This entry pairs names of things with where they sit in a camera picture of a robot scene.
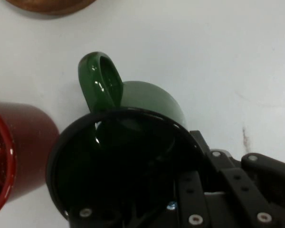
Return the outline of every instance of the mug handle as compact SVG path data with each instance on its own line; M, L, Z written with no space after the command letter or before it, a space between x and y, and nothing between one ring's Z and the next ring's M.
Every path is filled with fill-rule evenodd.
M92 52L78 66L79 83L90 112L120 106L124 85L112 60L105 53Z

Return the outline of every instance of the cup rim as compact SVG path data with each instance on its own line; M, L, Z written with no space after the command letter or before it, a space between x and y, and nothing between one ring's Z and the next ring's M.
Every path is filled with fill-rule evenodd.
M6 147L6 155L7 155L6 179L5 179L4 185L0 193L0 210L1 210L10 196L12 187L15 182L15 176L16 176L15 145L14 145L10 130L7 124L4 122L1 115L0 115L0 134L1 134L1 137L3 138L4 144Z
M170 125L171 128L175 129L176 131L180 132L182 136L188 140L190 146L198 151L196 153L197 160L203 159L203 151L200 148L199 144L196 140L192 137L190 132L186 130L182 125L175 122L174 120L159 114L157 112L141 109L141 108L131 108L131 107L123 107L118 109L112 109L106 112L100 112L96 114L87 114L78 120L74 121L70 124L60 135L58 141L53 147L52 152L49 155L47 169L46 169L46 183L49 190L49 194L54 202L55 206L59 210L59 212L67 219L68 212L64 209L63 203L60 201L58 196L57 190L55 188L55 172L56 172L56 165L61 154L64 146L66 143L72 139L78 132L86 128L88 125L92 123L97 123L99 121L103 121L106 119L111 119L115 117L144 117L149 118L157 121L162 121Z

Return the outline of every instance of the green mug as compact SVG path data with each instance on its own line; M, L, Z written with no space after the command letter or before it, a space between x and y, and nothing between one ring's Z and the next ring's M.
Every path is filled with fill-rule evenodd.
M91 113L62 132L49 156L47 186L59 211L71 221L77 207L97 214L106 203L113 211L135 205L142 214L172 201L175 176L203 157L177 102L155 85L123 83L101 52L78 71Z
M184 114L169 93L146 82L122 82L112 60L102 52L83 57L78 74L91 113L118 107L142 108L165 115L186 127Z

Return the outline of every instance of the black rim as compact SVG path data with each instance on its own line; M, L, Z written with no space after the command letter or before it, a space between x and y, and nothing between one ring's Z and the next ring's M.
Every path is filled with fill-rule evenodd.
M152 119L157 120L160 122L164 122L167 124L168 127L173 129L174 131L177 131L180 133L184 140L188 142L190 147L196 152L196 166L199 165L198 161L201 161L203 158L203 152L195 139L190 135L190 133L182 127L177 122L173 121L172 119L153 112L149 110L139 109L139 108L119 108L116 110L111 110L108 112L101 112L98 114L87 114L80 119L73 122L71 125L69 125L60 135L57 143L55 144L52 152L49 155L48 163L47 163L47 173L46 173L46 182L47 187L50 193L50 196L57 207L57 209L60 211L60 213L67 219L66 210L63 208L63 204L60 201L58 194L55 189L54 185L54 177L55 177L55 167L57 164L57 159L62 152L64 146L67 144L67 142L72 139L78 132L85 129L87 126L100 122L105 121L112 118L144 118L144 119Z

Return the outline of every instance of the red mug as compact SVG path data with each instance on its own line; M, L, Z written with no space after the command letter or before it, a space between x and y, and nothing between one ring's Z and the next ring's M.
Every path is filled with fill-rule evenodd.
M0 103L0 209L45 183L48 155L58 135L41 110Z

